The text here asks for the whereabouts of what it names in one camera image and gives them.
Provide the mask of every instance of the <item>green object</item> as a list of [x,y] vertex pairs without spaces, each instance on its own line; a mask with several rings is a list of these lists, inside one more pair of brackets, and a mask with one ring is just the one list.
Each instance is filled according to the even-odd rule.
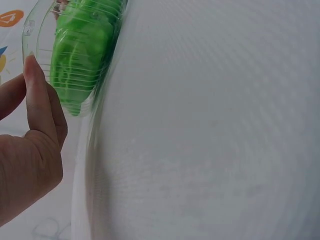
[[106,75],[124,7],[122,0],[72,0],[57,19],[49,80],[73,116]]

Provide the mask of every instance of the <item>white fabric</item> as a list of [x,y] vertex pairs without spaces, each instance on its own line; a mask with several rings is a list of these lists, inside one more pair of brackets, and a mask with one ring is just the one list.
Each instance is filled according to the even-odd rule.
[[320,238],[319,13],[132,0],[78,156],[73,239]]

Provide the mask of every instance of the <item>blue shape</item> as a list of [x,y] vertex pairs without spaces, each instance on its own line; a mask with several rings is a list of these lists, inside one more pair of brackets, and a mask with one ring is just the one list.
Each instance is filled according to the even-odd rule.
[[8,46],[0,48],[0,57],[1,57],[2,54],[4,54],[4,52],[6,51],[7,47]]

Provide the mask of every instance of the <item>clear plastic container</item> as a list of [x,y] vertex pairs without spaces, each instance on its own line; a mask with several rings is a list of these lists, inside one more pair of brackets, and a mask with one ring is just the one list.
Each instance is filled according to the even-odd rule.
[[127,0],[39,0],[25,20],[23,60],[33,53],[72,116],[87,115],[105,79]]

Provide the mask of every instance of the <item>hand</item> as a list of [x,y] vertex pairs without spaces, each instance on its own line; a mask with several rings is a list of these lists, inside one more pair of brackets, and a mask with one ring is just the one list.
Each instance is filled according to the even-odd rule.
[[0,86],[0,120],[25,98],[30,130],[24,137],[0,135],[0,226],[56,187],[63,178],[61,149],[67,122],[56,91],[34,56],[23,74]]
[[63,10],[66,9],[66,6],[68,5],[69,0],[55,0],[55,6],[53,7],[53,14],[55,20],[59,18],[59,15]]

